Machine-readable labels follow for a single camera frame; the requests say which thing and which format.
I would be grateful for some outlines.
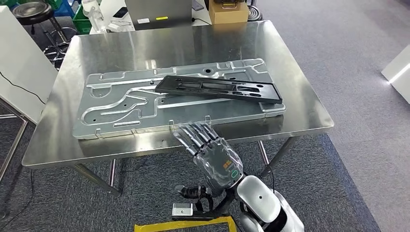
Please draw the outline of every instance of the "table leg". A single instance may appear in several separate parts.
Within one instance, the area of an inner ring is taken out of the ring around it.
[[[268,160],[268,156],[267,156],[266,151],[265,151],[264,144],[262,143],[261,140],[259,140],[258,145],[259,145],[259,149],[261,150],[262,159],[264,160],[264,164],[265,164],[265,166],[268,166],[269,165],[269,160]]]
[[[0,119],[16,118],[15,115],[0,115]]]
[[[116,159],[113,159],[110,164],[110,180],[108,182],[111,187],[114,185],[115,164]]]
[[[295,137],[290,137],[286,142],[282,145],[282,147],[279,149],[279,151],[276,153],[276,155],[272,158],[272,160],[269,162],[269,164],[265,167],[264,171],[262,172],[261,176],[265,177],[268,175],[269,171],[275,163],[285,155],[285,153],[292,147],[292,145],[296,142],[296,140],[299,139],[300,136],[295,136]]]
[[[0,182],[3,179],[6,170],[10,164],[10,161],[12,160],[15,150],[17,149],[17,145],[20,143],[21,137],[23,137],[24,131],[26,130],[28,121],[23,121],[23,125],[21,125],[20,129],[18,130],[17,136],[12,144],[12,147],[10,148],[9,153],[6,156],[6,159],[4,160],[3,165],[0,168]],[[0,220],[4,219],[6,217],[5,212],[0,211]]]
[[[107,184],[105,181],[103,181],[99,176],[97,176],[95,173],[93,173],[90,169],[88,169],[86,166],[83,164],[75,164],[73,166],[79,173],[81,173],[83,176],[85,176],[87,179],[90,181],[94,182],[95,184],[99,185],[101,188],[103,188],[105,191],[113,194],[115,197],[120,196],[120,192]]]

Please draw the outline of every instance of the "black cable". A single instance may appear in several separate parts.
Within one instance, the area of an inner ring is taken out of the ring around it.
[[[270,169],[270,173],[272,174],[272,190],[273,190],[273,194],[275,194],[275,175],[273,175],[273,170],[271,166],[269,166],[269,169]]]
[[[206,22],[206,21],[203,20],[203,19],[200,19],[200,18],[192,18],[192,21],[193,21],[193,22],[194,22],[195,20],[199,20],[199,21],[202,21],[202,22],[204,22],[204,23],[206,23],[206,24],[208,24],[208,25],[211,25],[210,23]]]
[[[33,93],[33,92],[31,92],[31,91],[29,91],[29,90],[27,90],[27,89],[25,89],[25,88],[23,88],[23,87],[21,87],[21,86],[17,86],[17,85],[15,85],[15,84],[13,84],[9,79],[7,79],[7,77],[5,77],[5,76],[1,73],[1,71],[0,71],[0,75],[1,75],[4,79],[6,79],[6,81],[8,81],[12,86],[18,87],[18,88],[20,88],[20,89],[22,89],[22,90],[25,90],[26,92],[29,92],[29,93],[35,95],[35,96],[41,101],[41,103],[43,103],[43,104],[45,105],[44,101],[41,100],[41,98],[40,98],[37,94],[35,94],[35,93]]]
[[[29,202],[27,203],[26,206],[24,206],[24,208],[23,208],[20,212],[18,212],[18,214],[16,214],[10,221],[8,221],[8,222],[6,223],[6,225],[3,226],[3,228],[0,229],[0,232],[2,232],[2,231],[4,230],[4,228],[6,228],[6,226],[7,226],[8,224],[10,224],[10,222],[12,222],[12,221],[13,221],[14,219],[16,219],[21,213],[23,213],[24,210],[26,210],[27,207],[28,207],[28,206],[31,204],[31,202],[33,201],[33,197],[34,197],[33,170],[31,170],[31,173],[30,173],[30,180],[31,180],[31,197],[30,197]]]

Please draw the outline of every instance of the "metal plate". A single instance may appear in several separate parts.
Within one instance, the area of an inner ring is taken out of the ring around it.
[[[156,85],[167,75],[273,82],[262,59],[91,74],[73,136],[95,139],[163,131],[190,121],[238,122],[277,116],[286,110],[283,104],[156,93]]]

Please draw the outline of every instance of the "green crate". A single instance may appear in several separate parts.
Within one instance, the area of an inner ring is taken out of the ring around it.
[[[92,26],[91,26],[89,19],[83,13],[82,5],[78,7],[78,10],[75,13],[75,16],[73,18],[73,23],[74,23],[75,28],[77,28],[77,31],[80,34],[82,35],[89,34]]]
[[[16,4],[17,0],[0,0],[0,6],[8,6],[10,8]]]
[[[57,10],[58,8],[60,8],[61,4],[63,3],[63,0],[47,0],[47,3],[50,4],[53,10]]]

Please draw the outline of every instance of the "stainless steel table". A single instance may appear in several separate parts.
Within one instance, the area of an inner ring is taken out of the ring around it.
[[[273,118],[215,125],[230,143],[290,137],[271,165],[298,136],[323,133],[334,123],[270,21],[109,33],[74,37],[22,164],[40,169],[73,166],[118,196],[115,159],[181,149],[169,131],[79,141],[73,123],[85,79],[92,73],[144,70],[262,58],[287,111]],[[262,142],[259,142],[268,164]],[[107,184],[83,163],[114,160]]]

